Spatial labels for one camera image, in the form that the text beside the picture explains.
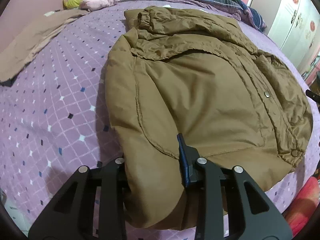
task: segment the jacket pocket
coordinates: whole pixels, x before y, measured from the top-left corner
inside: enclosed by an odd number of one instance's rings
[[[295,125],[306,112],[307,98],[286,65],[274,55],[265,55],[267,58],[260,55],[255,63],[272,86],[290,125]]]
[[[201,156],[264,145],[250,93],[223,58],[195,51],[166,62],[137,58],[135,76],[140,123],[163,153],[176,156],[177,132]]]

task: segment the brown cloth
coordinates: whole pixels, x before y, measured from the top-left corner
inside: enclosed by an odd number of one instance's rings
[[[179,132],[202,157],[242,166],[264,191],[297,166],[312,130],[306,96],[236,20],[153,6],[124,16],[130,30],[109,52],[106,100],[124,151],[129,223],[195,226],[198,201],[181,183]]]
[[[30,23],[0,53],[0,82],[17,75],[68,23],[86,14],[85,10],[64,10],[50,16],[41,15]]]

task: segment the purple bedsheet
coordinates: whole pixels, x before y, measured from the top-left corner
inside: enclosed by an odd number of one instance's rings
[[[55,37],[11,88],[0,88],[0,187],[31,223],[79,166],[95,168],[98,162],[107,163],[122,154],[115,133],[109,128],[103,65],[113,44],[126,31],[123,12],[167,4],[200,9],[180,2],[125,1],[83,16]],[[216,9],[204,10],[219,14]],[[268,37],[239,24],[260,49],[287,64],[304,90],[308,88]],[[320,114],[316,104],[309,102],[314,126],[305,158],[295,172],[267,192],[280,212],[291,203],[319,161]],[[194,228],[148,230],[127,225],[128,239],[135,240],[193,239],[194,233]]]

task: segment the brown jacket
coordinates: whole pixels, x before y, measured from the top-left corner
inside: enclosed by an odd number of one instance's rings
[[[304,92],[234,19],[194,9],[124,13],[130,30],[108,55],[106,99],[125,156],[135,227],[195,225],[197,196],[181,184],[177,134],[264,190],[303,158],[312,130]]]

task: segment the wardrobe door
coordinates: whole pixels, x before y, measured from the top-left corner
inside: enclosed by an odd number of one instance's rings
[[[294,21],[297,18],[301,0],[281,0],[276,18],[268,37],[279,47],[284,44]]]
[[[312,46],[319,21],[320,15],[311,0],[301,0],[298,16],[281,48],[296,68]]]

